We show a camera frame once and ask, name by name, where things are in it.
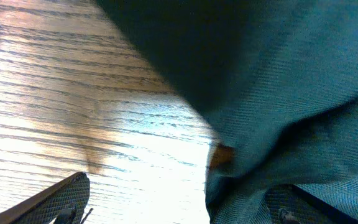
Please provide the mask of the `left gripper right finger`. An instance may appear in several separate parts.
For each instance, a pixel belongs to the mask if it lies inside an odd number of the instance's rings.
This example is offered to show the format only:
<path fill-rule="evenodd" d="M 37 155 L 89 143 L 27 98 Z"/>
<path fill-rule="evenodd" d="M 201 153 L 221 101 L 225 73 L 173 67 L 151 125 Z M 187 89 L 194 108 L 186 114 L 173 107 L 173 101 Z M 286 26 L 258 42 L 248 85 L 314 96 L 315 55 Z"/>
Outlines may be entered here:
<path fill-rule="evenodd" d="M 267 191 L 265 203 L 272 223 L 358 224 L 358 220 L 294 185 Z"/>

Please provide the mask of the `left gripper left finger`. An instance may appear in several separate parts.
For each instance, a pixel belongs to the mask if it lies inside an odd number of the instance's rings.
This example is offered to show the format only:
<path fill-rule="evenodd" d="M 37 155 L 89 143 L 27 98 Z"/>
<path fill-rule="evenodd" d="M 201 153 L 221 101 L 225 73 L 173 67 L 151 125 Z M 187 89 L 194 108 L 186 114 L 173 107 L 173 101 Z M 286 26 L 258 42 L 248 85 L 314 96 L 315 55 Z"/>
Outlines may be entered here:
<path fill-rule="evenodd" d="M 77 172 L 0 213 L 0 224 L 84 224 L 90 180 Z"/>

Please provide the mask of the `black polo shirt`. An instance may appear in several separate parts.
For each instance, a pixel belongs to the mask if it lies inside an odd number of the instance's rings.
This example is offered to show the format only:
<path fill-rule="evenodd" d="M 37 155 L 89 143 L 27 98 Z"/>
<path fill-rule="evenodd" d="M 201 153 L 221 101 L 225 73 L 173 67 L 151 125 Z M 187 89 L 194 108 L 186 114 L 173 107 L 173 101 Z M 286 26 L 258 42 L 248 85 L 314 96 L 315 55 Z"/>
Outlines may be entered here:
<path fill-rule="evenodd" d="M 294 185 L 358 220 L 358 1 L 100 1 L 217 134 L 211 223 Z"/>

